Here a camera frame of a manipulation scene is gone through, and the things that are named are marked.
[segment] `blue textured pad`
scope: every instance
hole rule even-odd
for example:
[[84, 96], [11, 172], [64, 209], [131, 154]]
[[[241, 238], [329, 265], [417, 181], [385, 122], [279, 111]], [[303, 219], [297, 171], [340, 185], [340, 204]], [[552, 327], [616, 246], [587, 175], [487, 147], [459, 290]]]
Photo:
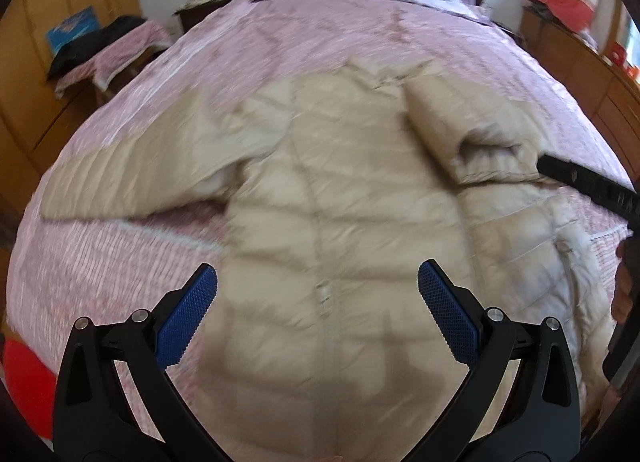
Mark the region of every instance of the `blue textured pad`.
[[156, 336], [156, 363], [162, 369], [180, 362], [196, 328], [216, 296], [218, 277], [210, 265], [193, 280]]
[[479, 332], [445, 280], [429, 262], [418, 270], [418, 291], [459, 363], [478, 361]]

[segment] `bed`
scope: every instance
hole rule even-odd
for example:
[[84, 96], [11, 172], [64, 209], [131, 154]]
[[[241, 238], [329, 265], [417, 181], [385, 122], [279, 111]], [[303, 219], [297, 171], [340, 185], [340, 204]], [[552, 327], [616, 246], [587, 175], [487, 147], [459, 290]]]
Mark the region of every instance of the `bed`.
[[[472, 0], [480, 4], [482, 0]], [[255, 84], [341, 65], [359, 54], [382, 62], [437, 58], [456, 75], [537, 103], [572, 160], [628, 183], [628, 177], [565, 88], [495, 26], [394, 0], [233, 0], [194, 27], [89, 118], [57, 164], [145, 129], [181, 92], [207, 88], [216, 112], [228, 111]], [[20, 224], [7, 291], [9, 325], [57, 372], [73, 321], [96, 324], [152, 308], [202, 262], [223, 252], [224, 208], [196, 203], [139, 220], [56, 222], [40, 219], [50, 171]], [[567, 192], [591, 236], [609, 298], [614, 249], [623, 222]], [[187, 403], [195, 398], [200, 331], [168, 373]], [[145, 431], [154, 427], [121, 367], [123, 386]]]

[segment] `red cloth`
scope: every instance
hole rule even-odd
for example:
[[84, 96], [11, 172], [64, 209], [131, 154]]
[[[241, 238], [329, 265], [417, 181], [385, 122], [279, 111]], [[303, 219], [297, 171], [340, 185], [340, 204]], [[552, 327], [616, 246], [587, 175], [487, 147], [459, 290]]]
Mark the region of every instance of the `red cloth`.
[[56, 376], [28, 347], [6, 339], [2, 368], [6, 389], [27, 424], [43, 438], [52, 439]]
[[594, 8], [587, 0], [539, 0], [545, 3], [555, 17], [569, 30], [579, 33], [588, 28], [595, 15]]

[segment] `silver bolt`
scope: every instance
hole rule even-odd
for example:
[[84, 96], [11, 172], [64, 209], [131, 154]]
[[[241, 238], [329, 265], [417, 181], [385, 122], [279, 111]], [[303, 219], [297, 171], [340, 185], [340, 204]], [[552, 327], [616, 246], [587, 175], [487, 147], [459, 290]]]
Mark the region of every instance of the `silver bolt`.
[[149, 311], [145, 309], [138, 309], [131, 314], [131, 319], [136, 323], [142, 323], [146, 318], [149, 317]]
[[558, 330], [560, 328], [560, 322], [554, 317], [546, 318], [545, 323], [551, 330]]
[[491, 321], [502, 321], [504, 319], [504, 314], [500, 309], [489, 309], [486, 315]]
[[75, 327], [78, 330], [82, 330], [84, 328], [87, 328], [89, 326], [89, 320], [88, 318], [85, 317], [79, 317], [78, 319], [76, 319], [76, 323], [75, 323]]

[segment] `bed sheet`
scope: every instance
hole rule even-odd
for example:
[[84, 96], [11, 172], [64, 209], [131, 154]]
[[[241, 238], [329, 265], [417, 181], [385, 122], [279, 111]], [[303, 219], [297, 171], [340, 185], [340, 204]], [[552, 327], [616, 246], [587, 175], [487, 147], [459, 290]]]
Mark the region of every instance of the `bed sheet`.
[[[382, 62], [438, 58], [454, 74], [545, 112], [566, 157], [628, 183], [609, 146], [566, 89], [500, 29], [393, 0], [233, 0], [146, 67], [76, 132], [58, 163], [139, 132], [188, 87], [207, 89], [215, 113], [231, 109], [257, 84], [338, 67], [354, 54]], [[139, 221], [44, 222], [43, 176], [20, 224], [7, 288], [9, 325], [57, 373], [74, 320], [100, 325], [151, 309], [202, 262], [218, 265], [222, 208], [198, 203]], [[567, 191], [600, 260], [609, 294], [614, 249], [624, 223]], [[187, 403], [196, 388], [200, 334], [168, 369]], [[143, 430], [155, 433], [130, 376], [124, 389]]]

